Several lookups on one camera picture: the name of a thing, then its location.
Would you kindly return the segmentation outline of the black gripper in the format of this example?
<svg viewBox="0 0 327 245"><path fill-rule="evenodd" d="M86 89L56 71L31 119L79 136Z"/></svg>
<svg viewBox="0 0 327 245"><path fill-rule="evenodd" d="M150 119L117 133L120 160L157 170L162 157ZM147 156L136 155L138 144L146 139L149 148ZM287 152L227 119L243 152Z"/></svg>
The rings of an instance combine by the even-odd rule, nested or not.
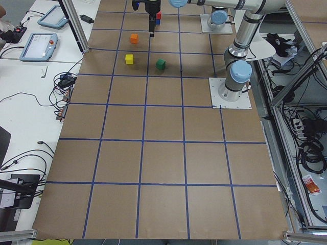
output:
<svg viewBox="0 0 327 245"><path fill-rule="evenodd" d="M153 38L155 35L155 21L157 13L161 11L161 0L132 0L132 7L137 11L140 3L145 4L145 11L149 14L149 34Z"/></svg>

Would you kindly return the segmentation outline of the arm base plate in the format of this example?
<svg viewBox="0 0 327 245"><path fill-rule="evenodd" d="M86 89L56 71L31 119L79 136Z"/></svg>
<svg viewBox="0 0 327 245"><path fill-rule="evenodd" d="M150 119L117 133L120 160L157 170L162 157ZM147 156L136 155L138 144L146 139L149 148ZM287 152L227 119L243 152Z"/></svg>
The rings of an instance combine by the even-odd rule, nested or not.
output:
<svg viewBox="0 0 327 245"><path fill-rule="evenodd" d="M251 109L246 85L239 92L225 87L225 78L209 78L212 107L216 109Z"/></svg>
<svg viewBox="0 0 327 245"><path fill-rule="evenodd" d="M211 14L200 14L202 33L231 35L233 33L232 24L214 24L210 23Z"/></svg>

